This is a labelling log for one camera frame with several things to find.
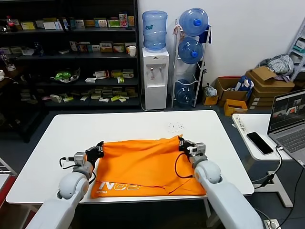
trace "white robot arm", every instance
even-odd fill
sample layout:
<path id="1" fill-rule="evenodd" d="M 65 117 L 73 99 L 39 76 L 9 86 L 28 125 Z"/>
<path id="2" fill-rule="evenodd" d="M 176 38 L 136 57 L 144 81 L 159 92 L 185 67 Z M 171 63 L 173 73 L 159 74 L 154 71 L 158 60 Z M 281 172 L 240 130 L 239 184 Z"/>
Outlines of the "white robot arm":
<path id="1" fill-rule="evenodd" d="M 222 175 L 218 165 L 207 160 L 205 144 L 180 138 L 180 151 L 188 156 L 197 181 L 207 192 L 208 199 L 226 229 L 263 229 L 263 223 L 235 185 Z M 103 157 L 102 142 L 84 153 L 74 155 L 73 172 L 59 183 L 57 195 L 43 203 L 27 229 L 67 229 L 76 206 L 89 187 L 95 162 Z"/>
<path id="2" fill-rule="evenodd" d="M 205 144 L 180 139 L 180 151 L 188 156 L 196 180 L 206 190 L 208 200 L 226 229 L 263 229 L 257 212 L 221 174 L 217 164 L 207 160 Z"/>
<path id="3" fill-rule="evenodd" d="M 85 153 L 69 157 L 75 162 L 73 172 L 61 179 L 58 193 L 43 203 L 26 229 L 69 228 L 78 203 L 88 191 L 95 162 L 104 156 L 102 145 L 103 142 L 100 142 Z"/>

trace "water jug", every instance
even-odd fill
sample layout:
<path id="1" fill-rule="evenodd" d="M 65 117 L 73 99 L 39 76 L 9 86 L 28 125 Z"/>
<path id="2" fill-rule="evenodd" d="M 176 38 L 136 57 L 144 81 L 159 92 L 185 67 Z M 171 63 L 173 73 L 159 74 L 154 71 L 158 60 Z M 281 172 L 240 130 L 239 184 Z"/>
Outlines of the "water jug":
<path id="1" fill-rule="evenodd" d="M 203 56 L 203 46 L 195 39 L 186 37 L 179 44 L 178 54 L 185 63 L 197 63 Z"/>
<path id="2" fill-rule="evenodd" d="M 160 50 L 166 46 L 167 13 L 163 11 L 146 11 L 143 18 L 144 47 L 150 50 Z"/>
<path id="3" fill-rule="evenodd" d="M 179 24 L 187 35 L 195 37 L 199 36 L 207 29 L 209 18 L 203 9 L 193 8 L 185 11 L 180 16 Z"/>
<path id="4" fill-rule="evenodd" d="M 193 105 L 195 92 L 188 84 L 187 80 L 179 80 L 175 84 L 175 97 L 179 106 L 186 107 Z"/>

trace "white water dispenser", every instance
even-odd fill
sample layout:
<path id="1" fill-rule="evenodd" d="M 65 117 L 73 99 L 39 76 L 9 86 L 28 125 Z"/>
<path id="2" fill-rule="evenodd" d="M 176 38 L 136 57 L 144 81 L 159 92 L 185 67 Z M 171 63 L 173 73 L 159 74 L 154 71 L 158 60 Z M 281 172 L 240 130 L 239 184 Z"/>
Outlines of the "white water dispenser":
<path id="1" fill-rule="evenodd" d="M 145 109 L 165 109 L 169 54 L 166 48 L 158 51 L 142 49 Z"/>

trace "orange cloth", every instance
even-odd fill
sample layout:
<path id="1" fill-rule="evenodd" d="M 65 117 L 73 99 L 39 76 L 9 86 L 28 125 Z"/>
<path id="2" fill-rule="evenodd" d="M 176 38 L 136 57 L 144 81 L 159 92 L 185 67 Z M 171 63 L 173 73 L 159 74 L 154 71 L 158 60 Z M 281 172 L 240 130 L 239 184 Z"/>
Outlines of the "orange cloth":
<path id="1" fill-rule="evenodd" d="M 91 197 L 205 195 L 195 178 L 179 178 L 175 161 L 179 138 L 104 143 Z M 185 155 L 177 162 L 181 176 L 193 174 Z"/>

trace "black phone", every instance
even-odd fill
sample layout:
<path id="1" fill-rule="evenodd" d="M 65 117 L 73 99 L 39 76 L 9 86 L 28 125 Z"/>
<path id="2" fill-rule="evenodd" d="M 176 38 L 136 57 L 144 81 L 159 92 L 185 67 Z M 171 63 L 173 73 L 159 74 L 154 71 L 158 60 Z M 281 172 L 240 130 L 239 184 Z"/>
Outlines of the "black phone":
<path id="1" fill-rule="evenodd" d="M 247 137 L 264 155 L 273 152 L 273 149 L 257 134 L 257 132 L 248 133 Z"/>

